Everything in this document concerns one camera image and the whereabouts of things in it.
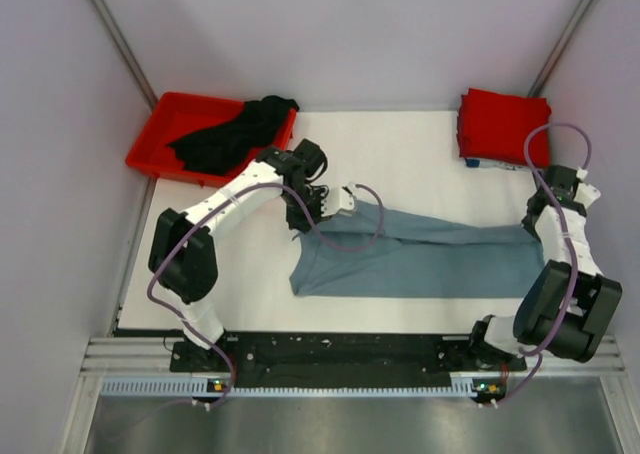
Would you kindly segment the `red t shirt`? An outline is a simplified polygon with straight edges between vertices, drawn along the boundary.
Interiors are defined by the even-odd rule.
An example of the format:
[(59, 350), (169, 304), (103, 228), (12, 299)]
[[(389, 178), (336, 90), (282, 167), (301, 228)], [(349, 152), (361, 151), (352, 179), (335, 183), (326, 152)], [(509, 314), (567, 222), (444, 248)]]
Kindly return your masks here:
[(525, 149), (531, 131), (547, 124), (551, 108), (544, 98), (525, 98), (470, 88), (461, 96), (457, 134), (459, 156), (469, 166), (497, 161), (513, 166), (550, 165), (548, 134), (540, 131)]

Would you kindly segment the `red plastic bin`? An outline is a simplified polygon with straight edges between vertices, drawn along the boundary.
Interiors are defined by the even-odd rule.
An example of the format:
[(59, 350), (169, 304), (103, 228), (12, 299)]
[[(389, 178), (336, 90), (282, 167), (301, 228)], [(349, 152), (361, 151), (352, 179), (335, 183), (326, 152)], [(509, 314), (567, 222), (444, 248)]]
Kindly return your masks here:
[(262, 150), (251, 148), (241, 161), (221, 175), (188, 170), (170, 143), (196, 130), (220, 125), (236, 118), (243, 110), (240, 100), (208, 97), (180, 92), (163, 94), (149, 120), (134, 141), (126, 164), (151, 178), (161, 178), (201, 187), (221, 187), (230, 182)]

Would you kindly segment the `blue grey t shirt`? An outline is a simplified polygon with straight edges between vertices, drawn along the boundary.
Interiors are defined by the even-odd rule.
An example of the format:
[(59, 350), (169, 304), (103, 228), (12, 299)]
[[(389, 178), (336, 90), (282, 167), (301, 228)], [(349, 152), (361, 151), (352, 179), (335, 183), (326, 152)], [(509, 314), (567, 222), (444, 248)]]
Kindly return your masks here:
[(544, 268), (521, 226), (474, 227), (362, 202), (300, 237), (296, 296), (521, 298)]

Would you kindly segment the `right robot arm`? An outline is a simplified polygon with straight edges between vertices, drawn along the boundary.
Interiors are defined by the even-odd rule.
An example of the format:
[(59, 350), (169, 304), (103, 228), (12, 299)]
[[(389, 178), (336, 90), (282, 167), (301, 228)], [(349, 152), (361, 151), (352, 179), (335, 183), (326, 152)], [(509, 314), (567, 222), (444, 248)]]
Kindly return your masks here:
[(475, 323), (466, 346), (474, 367), (510, 363), (528, 348), (579, 363), (595, 354), (623, 290), (591, 255), (587, 209), (600, 192), (585, 177), (583, 169), (558, 165), (542, 174), (545, 183), (528, 200), (522, 225), (540, 242), (544, 267), (515, 315)]

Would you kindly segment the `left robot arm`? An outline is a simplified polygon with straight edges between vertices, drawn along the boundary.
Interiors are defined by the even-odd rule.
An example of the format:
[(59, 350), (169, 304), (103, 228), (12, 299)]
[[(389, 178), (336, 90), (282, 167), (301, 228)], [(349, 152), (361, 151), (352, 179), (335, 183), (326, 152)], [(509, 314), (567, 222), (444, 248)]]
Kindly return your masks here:
[(329, 193), (312, 182), (327, 166), (324, 152), (307, 139), (292, 151), (268, 147), (214, 195), (182, 212), (168, 208), (160, 214), (148, 267), (152, 281), (170, 294), (167, 301), (147, 295), (183, 322), (185, 336), (194, 343), (192, 358), (203, 369), (220, 368), (227, 356), (218, 340), (224, 327), (210, 296), (218, 279), (216, 243), (278, 197), (286, 203), (288, 227), (309, 231), (322, 221), (321, 205)]

